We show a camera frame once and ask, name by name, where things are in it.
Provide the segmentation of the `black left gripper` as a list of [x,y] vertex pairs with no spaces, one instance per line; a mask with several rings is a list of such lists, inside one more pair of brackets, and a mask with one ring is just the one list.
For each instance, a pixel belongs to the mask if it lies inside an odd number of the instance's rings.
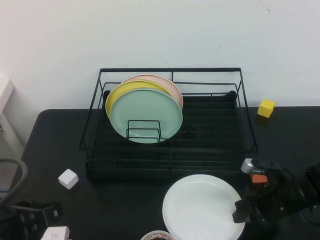
[[63,216],[62,205],[59,202],[53,202],[42,209],[42,214],[46,224],[55,224]]

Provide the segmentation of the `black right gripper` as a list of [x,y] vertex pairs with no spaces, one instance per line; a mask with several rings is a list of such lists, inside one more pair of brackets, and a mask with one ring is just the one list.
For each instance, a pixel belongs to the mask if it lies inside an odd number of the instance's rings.
[[[285,169],[266,169],[267,183],[253,196],[252,219],[256,222],[275,222],[293,212],[292,176]],[[234,223],[250,221],[249,203],[242,199],[235,203]]]

